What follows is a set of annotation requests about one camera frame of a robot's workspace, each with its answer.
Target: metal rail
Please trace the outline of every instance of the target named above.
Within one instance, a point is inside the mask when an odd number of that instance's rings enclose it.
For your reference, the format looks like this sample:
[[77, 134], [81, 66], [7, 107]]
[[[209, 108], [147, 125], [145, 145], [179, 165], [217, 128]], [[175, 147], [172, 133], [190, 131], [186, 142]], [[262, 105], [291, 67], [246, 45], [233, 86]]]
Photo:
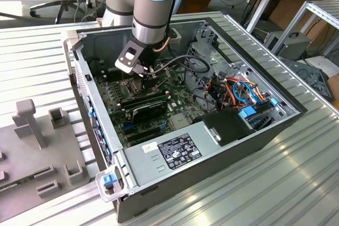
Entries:
[[[291, 23], [287, 26], [286, 30], [283, 32], [280, 39], [277, 41], [275, 46], [272, 49], [272, 53], [276, 54], [278, 49], [282, 46], [285, 39], [290, 35], [293, 28], [303, 17], [306, 11], [309, 10], [313, 13], [311, 18], [306, 22], [304, 27], [301, 29], [301, 32], [304, 33], [307, 28], [311, 25], [316, 17], [326, 21], [336, 29], [339, 29], [339, 1], [311, 1], [304, 2], [302, 7], [299, 9]], [[337, 38], [325, 51], [324, 55], [326, 56], [339, 42]]]
[[[173, 19], [204, 17], [211, 17], [217, 22], [299, 100], [308, 112], [261, 151], [177, 194], [124, 225], [286, 225], [293, 223], [337, 225], [339, 221], [339, 112], [229, 16], [224, 17], [219, 12], [213, 12], [176, 15]], [[13, 62], [10, 65], [6, 64], [5, 67], [3, 64], [0, 65], [0, 68], [3, 68], [0, 70], [0, 88], [7, 84], [3, 95], [11, 93], [10, 88], [22, 89], [23, 87], [26, 93], [31, 93], [36, 90], [36, 86], [41, 86], [39, 84], [43, 83], [41, 75], [47, 75], [44, 76], [46, 77], [44, 82], [48, 82], [49, 85], [45, 89], [52, 89], [53, 97], [51, 101], [47, 101], [43, 95], [37, 96], [41, 97], [42, 107], [47, 108], [49, 103], [53, 102], [59, 104], [57, 101], [62, 95], [60, 94], [62, 89], [56, 85], [67, 77], [66, 66], [62, 62], [63, 56], [60, 55], [61, 42], [51, 43], [43, 38], [47, 37], [47, 34], [56, 36], [67, 29], [71, 30], [75, 27], [34, 28], [30, 33], [25, 32], [26, 29], [7, 30], [5, 33], [0, 31], [0, 39], [7, 40], [6, 45], [12, 45], [11, 50], [8, 48], [11, 46], [1, 47], [6, 53], [3, 55], [0, 53], [0, 62]], [[22, 40], [27, 42], [32, 40], [35, 43], [18, 47]], [[60, 51], [57, 58], [51, 59], [51, 55], [57, 54], [53, 52], [55, 47]], [[220, 47], [232, 61], [238, 59], [225, 44]], [[29, 54], [20, 52], [28, 49], [31, 50]], [[47, 70], [37, 73], [41, 61], [45, 58], [46, 62], [43, 62], [45, 63], [43, 65]], [[26, 66], [20, 65], [20, 61], [26, 63]], [[33, 77], [36, 79], [29, 76], [34, 73], [36, 76]], [[15, 81], [17, 78], [20, 79], [18, 76], [23, 75], [27, 77], [24, 79], [25, 84]], [[67, 102], [63, 107], [72, 109], [71, 111], [76, 113], [77, 106], [72, 103], [71, 97]], [[0, 109], [5, 110], [3, 103], [0, 103]], [[73, 121], [76, 122], [73, 125], [76, 132], [82, 134], [85, 130], [81, 119], [78, 117]], [[86, 142], [86, 134], [81, 137], [84, 138], [79, 144]], [[83, 151], [85, 161], [88, 163], [87, 167], [96, 164], [91, 150], [88, 143], [84, 150], [87, 152]], [[104, 203], [100, 199], [94, 182], [7, 220], [3, 225], [35, 223], [118, 225], [113, 205]]]

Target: orange wire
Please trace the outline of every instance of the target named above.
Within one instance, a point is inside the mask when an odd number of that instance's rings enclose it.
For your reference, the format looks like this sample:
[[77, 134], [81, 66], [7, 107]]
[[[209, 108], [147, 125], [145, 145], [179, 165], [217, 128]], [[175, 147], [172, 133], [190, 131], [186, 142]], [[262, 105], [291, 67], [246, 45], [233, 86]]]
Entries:
[[234, 98], [234, 95], [232, 94], [231, 90], [229, 89], [227, 83], [225, 82], [225, 85], [226, 85], [226, 89], [227, 91], [229, 92], [231, 98], [232, 98], [232, 101], [233, 101], [233, 104], [235, 104], [235, 98]]
[[[253, 82], [250, 82], [250, 81], [247, 80], [247, 79], [229, 78], [229, 80], [232, 80], [232, 81], [242, 81], [242, 82], [250, 83], [251, 85], [255, 85]], [[265, 100], [265, 97], [263, 97], [263, 95], [260, 93], [258, 87], [256, 87], [256, 91], [254, 91], [254, 93], [256, 94], [256, 96], [259, 97], [260, 101], [264, 101], [264, 100]]]

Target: metal workbench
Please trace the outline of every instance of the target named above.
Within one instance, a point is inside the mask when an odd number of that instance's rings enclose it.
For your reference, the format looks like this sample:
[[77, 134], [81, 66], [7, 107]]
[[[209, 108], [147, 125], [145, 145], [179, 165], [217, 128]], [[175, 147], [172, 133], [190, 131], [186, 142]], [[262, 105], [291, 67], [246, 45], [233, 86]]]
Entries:
[[[293, 32], [293, 28], [297, 25], [300, 19], [304, 16], [306, 11], [312, 12], [312, 16], [305, 23], [305, 25], [300, 30], [302, 33], [308, 29], [311, 23], [316, 17], [326, 21], [333, 27], [339, 30], [339, 1], [306, 1], [301, 6], [297, 14], [294, 16], [291, 23], [287, 26], [286, 30], [283, 32], [279, 40], [274, 45], [272, 52], [276, 54], [284, 43], [285, 39]], [[330, 46], [324, 51], [324, 56], [330, 53], [330, 51], [339, 43], [339, 37], [334, 40]]]
[[[308, 113], [263, 150], [196, 184], [122, 225], [337, 225], [339, 221], [339, 112], [277, 60], [230, 17], [211, 17]], [[62, 106], [72, 118], [91, 177], [98, 171], [67, 79], [60, 32], [95, 27], [68, 24], [0, 31], [0, 124], [10, 124], [14, 100], [30, 97], [37, 114]], [[231, 60], [238, 57], [226, 45]], [[114, 208], [91, 182], [22, 213], [4, 225], [115, 225]]]

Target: blue latch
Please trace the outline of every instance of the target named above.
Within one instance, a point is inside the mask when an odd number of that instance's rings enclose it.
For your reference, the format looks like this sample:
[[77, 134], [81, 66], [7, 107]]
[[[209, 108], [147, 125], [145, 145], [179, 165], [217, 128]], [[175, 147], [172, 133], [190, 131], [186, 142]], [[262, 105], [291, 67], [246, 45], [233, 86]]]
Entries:
[[278, 102], [274, 98], [271, 98], [271, 103], [273, 104], [273, 106], [276, 106], [278, 104]]
[[114, 173], [103, 176], [103, 179], [104, 187], [109, 187], [113, 185], [116, 181], [118, 181]]
[[251, 115], [253, 115], [253, 114], [255, 114], [255, 113], [256, 113], [256, 111], [255, 111], [255, 109], [253, 109], [252, 106], [249, 106], [249, 107], [246, 107], [246, 108], [242, 108], [242, 109], [240, 110], [240, 114], [241, 114], [244, 118], [246, 118], [246, 117], [248, 117], [248, 116], [251, 116]]
[[93, 107], [90, 107], [90, 109], [88, 111], [88, 116], [93, 117]]

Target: office chair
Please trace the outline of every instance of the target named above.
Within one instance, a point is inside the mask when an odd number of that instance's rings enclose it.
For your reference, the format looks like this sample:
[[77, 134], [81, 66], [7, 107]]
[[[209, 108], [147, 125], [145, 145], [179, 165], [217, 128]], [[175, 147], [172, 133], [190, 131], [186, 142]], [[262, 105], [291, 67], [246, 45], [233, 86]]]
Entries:
[[[30, 7], [30, 15], [32, 17], [39, 17], [36, 10], [42, 9], [42, 8], [45, 8], [45, 7], [60, 5], [59, 13], [58, 13], [58, 15], [55, 19], [55, 24], [59, 24], [60, 20], [61, 20], [61, 16], [63, 15], [64, 11], [67, 12], [69, 7], [76, 9], [77, 5], [74, 4], [74, 3], [77, 3], [77, 1], [76, 0], [65, 0], [65, 1], [53, 1], [53, 2], [48, 2], [48, 3], [44, 3], [44, 4], [40, 4], [40, 5], [31, 6]], [[85, 11], [82, 10], [81, 8], [78, 9], [78, 12], [85, 14]]]

